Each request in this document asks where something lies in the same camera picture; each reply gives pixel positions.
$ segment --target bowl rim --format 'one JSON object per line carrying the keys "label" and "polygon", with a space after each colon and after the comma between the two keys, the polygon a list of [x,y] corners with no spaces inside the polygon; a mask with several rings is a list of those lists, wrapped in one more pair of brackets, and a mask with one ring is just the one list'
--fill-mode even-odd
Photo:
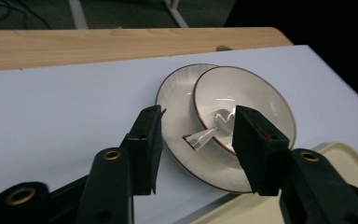
{"label": "bowl rim", "polygon": [[[199,108],[197,107],[197,101],[196,101],[196,95],[197,95],[197,87],[200,83],[200,80],[206,75],[208,74],[210,71],[214,70],[214,69],[221,69],[221,68],[234,68],[234,69],[238,69],[238,70],[241,70],[241,71],[245,71],[257,78],[259,78],[261,81],[263,81],[264,83],[266,83],[269,87],[271,87],[283,100],[284,104],[286,105],[288,111],[289,111],[289,115],[290,117],[292,118],[292,121],[293,121],[293,128],[294,128],[294,135],[293,135],[293,139],[291,141],[291,143],[289,144],[289,149],[292,149],[294,144],[295,144],[295,141],[296,141],[296,136],[297,136],[297,129],[296,129],[296,120],[295,120],[295,116],[292,112],[292,109],[290,107],[290,105],[287,103],[286,99],[281,95],[281,93],[273,86],[271,85],[268,81],[266,81],[264,78],[262,78],[261,76],[257,75],[256,73],[253,73],[247,69],[244,69],[244,68],[241,68],[241,67],[238,67],[238,66],[233,66],[233,65],[220,65],[220,66],[217,66],[217,67],[213,67],[211,69],[208,69],[207,71],[205,71],[204,73],[202,73],[199,78],[197,79],[196,83],[194,84],[194,87],[193,87],[193,94],[192,94],[192,97],[193,97],[193,106],[194,106],[194,109],[196,111],[196,114],[197,114],[197,117],[199,118],[200,120],[200,123],[201,125],[205,128],[205,129],[208,129],[205,121],[203,120],[201,114],[200,114],[200,111],[199,111]],[[237,153],[234,151],[234,149],[231,149],[231,148],[228,148],[226,147],[226,145],[224,145],[218,138],[216,138],[215,136],[212,137],[212,139],[215,141],[215,143],[217,143],[221,148],[223,148],[225,151],[227,151],[228,153],[232,154],[232,155],[235,155],[237,156]]]}

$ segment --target dark floor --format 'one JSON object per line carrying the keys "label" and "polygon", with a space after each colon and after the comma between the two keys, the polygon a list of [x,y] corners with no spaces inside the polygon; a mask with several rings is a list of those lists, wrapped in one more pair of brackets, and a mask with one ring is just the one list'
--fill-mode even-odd
{"label": "dark floor", "polygon": [[[0,0],[0,30],[75,29],[69,1]],[[163,0],[80,1],[89,29],[178,27]],[[358,92],[358,1],[327,3],[180,0],[178,10],[189,27],[276,27],[294,44],[310,45]]]}

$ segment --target beige tray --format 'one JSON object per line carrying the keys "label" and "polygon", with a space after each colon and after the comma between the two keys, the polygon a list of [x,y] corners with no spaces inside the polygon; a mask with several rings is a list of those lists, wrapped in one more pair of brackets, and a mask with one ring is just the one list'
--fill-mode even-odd
{"label": "beige tray", "polygon": [[[358,187],[358,153],[344,143],[336,142],[319,150],[349,184]],[[214,209],[195,223],[284,223],[278,197],[243,194]]]}

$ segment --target clear spoon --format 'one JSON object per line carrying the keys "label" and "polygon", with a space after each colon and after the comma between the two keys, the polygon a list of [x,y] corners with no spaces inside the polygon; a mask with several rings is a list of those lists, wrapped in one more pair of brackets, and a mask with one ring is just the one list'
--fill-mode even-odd
{"label": "clear spoon", "polygon": [[226,109],[219,109],[214,112],[215,127],[207,129],[198,133],[187,134],[183,136],[183,139],[194,150],[200,150],[205,144],[207,144],[217,132],[223,131],[223,133],[231,136],[234,131],[235,112],[230,112]]}

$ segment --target white tabletop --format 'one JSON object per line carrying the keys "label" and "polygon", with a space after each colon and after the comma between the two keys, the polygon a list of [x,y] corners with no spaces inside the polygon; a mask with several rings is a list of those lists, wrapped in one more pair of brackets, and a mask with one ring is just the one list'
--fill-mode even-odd
{"label": "white tabletop", "polygon": [[[193,63],[238,66],[271,83],[294,113],[295,148],[341,141],[358,150],[358,95],[308,46],[0,71],[0,192],[26,181],[52,191],[86,175],[155,103],[164,78]],[[226,195],[164,148],[157,194],[134,197],[135,223],[188,223]]]}

